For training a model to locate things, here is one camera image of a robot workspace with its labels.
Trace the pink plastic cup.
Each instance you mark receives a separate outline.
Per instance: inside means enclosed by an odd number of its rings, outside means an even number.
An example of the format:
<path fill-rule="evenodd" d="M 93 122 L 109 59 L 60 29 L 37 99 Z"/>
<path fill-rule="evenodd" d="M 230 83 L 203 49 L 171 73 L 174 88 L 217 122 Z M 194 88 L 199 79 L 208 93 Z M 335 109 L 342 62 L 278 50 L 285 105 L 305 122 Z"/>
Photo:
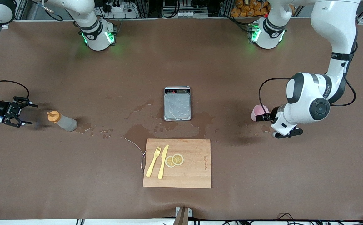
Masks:
<path fill-rule="evenodd" d="M 263 115 L 269 113 L 269 109 L 261 104 L 256 105 L 251 112 L 251 119 L 255 122 L 263 121 Z"/>

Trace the clear sauce bottle orange cap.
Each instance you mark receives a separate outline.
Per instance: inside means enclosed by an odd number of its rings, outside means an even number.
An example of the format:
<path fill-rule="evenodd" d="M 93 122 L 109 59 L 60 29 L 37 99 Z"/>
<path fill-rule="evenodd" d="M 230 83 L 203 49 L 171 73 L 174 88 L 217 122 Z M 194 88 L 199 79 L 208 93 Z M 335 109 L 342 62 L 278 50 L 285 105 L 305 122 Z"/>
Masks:
<path fill-rule="evenodd" d="M 50 122 L 59 125 L 62 129 L 72 132 L 77 128 L 77 121 L 70 117 L 64 116 L 58 111 L 47 112 L 47 118 Z"/>

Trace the silver digital kitchen scale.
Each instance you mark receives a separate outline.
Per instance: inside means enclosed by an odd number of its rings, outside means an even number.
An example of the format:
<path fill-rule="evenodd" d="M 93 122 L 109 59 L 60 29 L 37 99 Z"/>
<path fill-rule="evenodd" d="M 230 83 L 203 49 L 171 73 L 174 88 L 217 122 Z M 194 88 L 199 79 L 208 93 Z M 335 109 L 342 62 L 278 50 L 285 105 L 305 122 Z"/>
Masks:
<path fill-rule="evenodd" d="M 163 119 L 165 121 L 191 120 L 191 88 L 189 86 L 167 86 L 163 93 Z"/>

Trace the wooden cutting board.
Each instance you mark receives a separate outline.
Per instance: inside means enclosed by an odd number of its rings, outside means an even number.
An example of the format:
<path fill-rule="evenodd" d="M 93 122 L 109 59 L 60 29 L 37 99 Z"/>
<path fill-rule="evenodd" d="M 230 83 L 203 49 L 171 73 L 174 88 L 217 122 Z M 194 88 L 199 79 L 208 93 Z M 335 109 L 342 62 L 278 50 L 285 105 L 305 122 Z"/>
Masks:
<path fill-rule="evenodd" d="M 162 151 L 167 144 L 169 148 L 163 179 L 158 179 Z M 160 155 L 156 159 L 152 175 L 146 177 L 157 146 L 162 148 Z M 175 166 L 172 162 L 172 156 L 176 153 L 183 155 L 184 158 L 180 166 Z M 147 139 L 143 186 L 146 188 L 211 188 L 211 141 L 208 139 Z"/>

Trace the orange snack packets pile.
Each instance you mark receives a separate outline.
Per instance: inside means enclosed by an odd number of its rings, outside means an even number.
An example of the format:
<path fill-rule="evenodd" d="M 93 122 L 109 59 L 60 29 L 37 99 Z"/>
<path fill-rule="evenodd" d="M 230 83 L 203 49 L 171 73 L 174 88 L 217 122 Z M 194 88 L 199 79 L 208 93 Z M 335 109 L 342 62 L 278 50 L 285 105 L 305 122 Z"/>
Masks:
<path fill-rule="evenodd" d="M 271 5 L 267 0 L 235 0 L 230 17 L 262 17 L 269 14 Z"/>

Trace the yellow plastic knife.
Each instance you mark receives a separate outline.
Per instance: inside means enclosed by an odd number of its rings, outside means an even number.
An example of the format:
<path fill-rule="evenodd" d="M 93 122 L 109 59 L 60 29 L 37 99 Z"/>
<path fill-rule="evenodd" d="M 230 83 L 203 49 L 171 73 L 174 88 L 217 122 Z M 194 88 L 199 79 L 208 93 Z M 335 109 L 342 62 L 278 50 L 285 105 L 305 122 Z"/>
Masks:
<path fill-rule="evenodd" d="M 162 151 L 162 155 L 161 155 L 162 161 L 161 161 L 161 166 L 160 166 L 160 169 L 158 172 L 158 179 L 163 179 L 163 173 L 164 173 L 164 167 L 165 167 L 168 148 L 169 148 L 169 145 L 167 144 Z"/>

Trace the yellow plastic fork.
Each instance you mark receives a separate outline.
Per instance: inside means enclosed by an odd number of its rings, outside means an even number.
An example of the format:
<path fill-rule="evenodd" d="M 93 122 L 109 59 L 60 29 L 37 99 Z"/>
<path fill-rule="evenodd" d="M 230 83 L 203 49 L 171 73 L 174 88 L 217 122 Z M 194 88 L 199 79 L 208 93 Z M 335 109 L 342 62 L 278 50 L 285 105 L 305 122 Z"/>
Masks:
<path fill-rule="evenodd" d="M 159 157 L 160 155 L 160 152 L 161 152 L 161 147 L 160 146 L 157 146 L 156 150 L 154 151 L 154 154 L 153 154 L 153 160 L 151 161 L 150 163 L 150 166 L 146 172 L 146 177 L 149 178 L 151 175 L 152 175 L 152 172 L 153 172 L 153 168 L 155 166 L 155 162 L 156 162 L 156 159 L 157 157 Z"/>

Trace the white socket strip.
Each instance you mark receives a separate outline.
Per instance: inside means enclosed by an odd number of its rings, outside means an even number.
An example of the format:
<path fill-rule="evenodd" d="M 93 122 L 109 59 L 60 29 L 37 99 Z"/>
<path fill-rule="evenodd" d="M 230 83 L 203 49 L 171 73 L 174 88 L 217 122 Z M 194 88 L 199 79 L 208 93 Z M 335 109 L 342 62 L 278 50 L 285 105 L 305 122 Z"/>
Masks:
<path fill-rule="evenodd" d="M 173 13 L 171 11 L 164 11 L 164 16 L 165 18 L 170 17 L 170 18 L 208 18 L 209 14 L 207 13 L 207 11 L 202 11 L 202 10 L 196 10 L 196 11 L 179 11 L 176 15 L 173 15 Z"/>

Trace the white power strip with plugs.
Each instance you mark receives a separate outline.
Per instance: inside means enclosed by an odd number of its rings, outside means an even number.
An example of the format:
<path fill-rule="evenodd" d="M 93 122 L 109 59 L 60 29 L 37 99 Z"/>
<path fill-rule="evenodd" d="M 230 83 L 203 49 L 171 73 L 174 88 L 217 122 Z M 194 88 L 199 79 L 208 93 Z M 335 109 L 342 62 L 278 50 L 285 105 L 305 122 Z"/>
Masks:
<path fill-rule="evenodd" d="M 115 4 L 106 4 L 103 7 L 103 17 L 105 19 L 134 19 L 139 18 L 139 12 L 136 5 L 132 2 L 120 2 L 119 6 Z"/>

